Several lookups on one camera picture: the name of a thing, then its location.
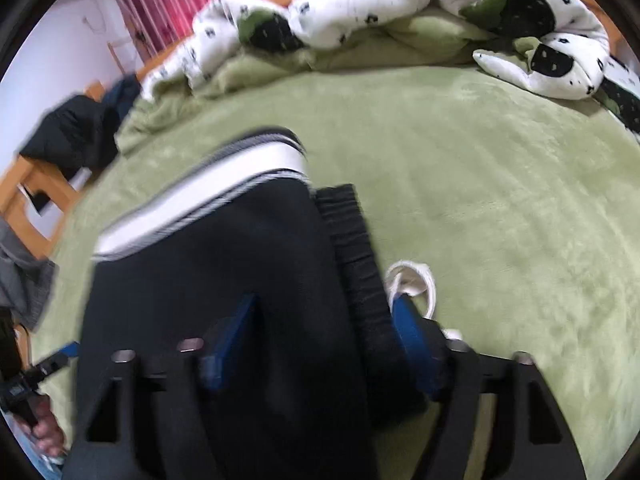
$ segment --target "green fleece blanket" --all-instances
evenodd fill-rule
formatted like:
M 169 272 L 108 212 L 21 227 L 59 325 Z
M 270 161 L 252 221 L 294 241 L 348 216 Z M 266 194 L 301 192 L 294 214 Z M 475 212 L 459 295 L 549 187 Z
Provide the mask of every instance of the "green fleece blanket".
M 222 142 L 277 124 L 305 145 L 316 187 L 355 184 L 382 268 L 402 258 L 431 266 L 443 326 L 479 352 L 535 356 L 590 480 L 603 479 L 640 427 L 635 140 L 593 100 L 553 102 L 475 68 L 280 78 L 289 69 L 275 62 L 231 63 L 252 84 L 274 82 L 220 95 L 216 78 L 208 96 L 174 86 L 157 105 L 138 104 L 119 139 L 126 156 L 78 204 L 53 255 L 60 274 L 34 354 L 78 336 L 105 225 Z M 238 89 L 241 79 L 226 81 Z M 47 385 L 67 429 L 70 391 L 69 374 Z M 385 480 L 409 478 L 432 420 L 378 436 Z

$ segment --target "blue tip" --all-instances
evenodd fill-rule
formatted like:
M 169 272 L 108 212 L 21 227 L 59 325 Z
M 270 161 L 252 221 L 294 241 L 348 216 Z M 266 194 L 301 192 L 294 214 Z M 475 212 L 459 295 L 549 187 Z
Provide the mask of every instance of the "blue tip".
M 66 345 L 65 347 L 60 349 L 60 353 L 63 353 L 64 355 L 66 355 L 68 358 L 74 358 L 74 357 L 78 357 L 78 351 L 80 350 L 80 345 L 78 343 L 76 343 L 75 341 L 72 341 L 71 343 L 69 343 L 68 345 Z

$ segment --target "human hand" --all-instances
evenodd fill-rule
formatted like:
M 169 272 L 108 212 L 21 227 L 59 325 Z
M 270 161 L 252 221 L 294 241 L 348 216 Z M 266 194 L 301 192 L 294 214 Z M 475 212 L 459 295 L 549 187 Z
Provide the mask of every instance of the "human hand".
M 16 417 L 18 425 L 24 433 L 37 439 L 35 444 L 41 453 L 52 458 L 59 457 L 64 451 L 65 433 L 51 411 L 51 398 L 41 396 L 34 411 L 38 419 L 35 428 L 31 429 L 26 422 Z

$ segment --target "wooden bed frame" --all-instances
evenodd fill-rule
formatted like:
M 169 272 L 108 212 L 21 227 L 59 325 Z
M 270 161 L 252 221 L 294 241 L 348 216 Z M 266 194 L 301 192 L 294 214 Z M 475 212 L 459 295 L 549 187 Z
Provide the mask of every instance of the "wooden bed frame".
M 271 0 L 280 6 L 287 7 L 292 0 Z M 604 13 L 595 0 L 582 0 L 597 15 L 604 24 L 609 33 L 611 51 L 616 54 L 624 39 L 618 28 L 611 19 Z M 149 60 L 146 65 L 140 69 L 136 75 L 138 80 L 142 81 L 146 75 L 153 69 L 164 63 L 171 55 L 176 46 L 182 40 L 176 41 L 167 47 L 160 54 Z M 84 92 L 85 95 L 99 101 L 105 93 L 105 88 L 100 82 L 95 82 L 89 86 Z M 97 179 L 92 176 L 85 188 L 89 187 L 92 181 Z M 31 194 L 36 192 L 44 192 L 55 203 L 63 213 L 63 217 L 56 226 L 53 236 L 49 239 L 44 237 L 29 221 L 26 215 L 26 197 L 22 192 L 22 188 L 28 190 Z M 58 241 L 66 215 L 76 204 L 81 191 L 76 191 L 65 180 L 60 170 L 46 162 L 32 160 L 23 156 L 18 156 L 14 164 L 5 173 L 4 178 L 0 181 L 0 216 L 3 216 L 7 223 L 14 229 L 18 238 L 23 241 L 25 247 L 37 258 L 49 256 L 56 242 Z M 29 363 L 29 341 L 28 334 L 24 329 L 20 332 L 22 338 L 21 351 L 25 364 Z

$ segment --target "white wall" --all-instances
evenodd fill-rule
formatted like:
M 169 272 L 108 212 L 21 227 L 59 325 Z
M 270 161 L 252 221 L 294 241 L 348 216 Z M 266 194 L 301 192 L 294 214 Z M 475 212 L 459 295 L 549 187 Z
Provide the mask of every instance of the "white wall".
M 115 0 L 58 0 L 47 11 L 0 81 L 0 174 L 45 111 L 96 80 L 107 86 L 122 76 L 107 42 L 128 37 Z M 142 67 L 132 43 L 117 53 L 127 72 Z M 42 220 L 29 214 L 45 235 L 56 224 L 56 209 Z

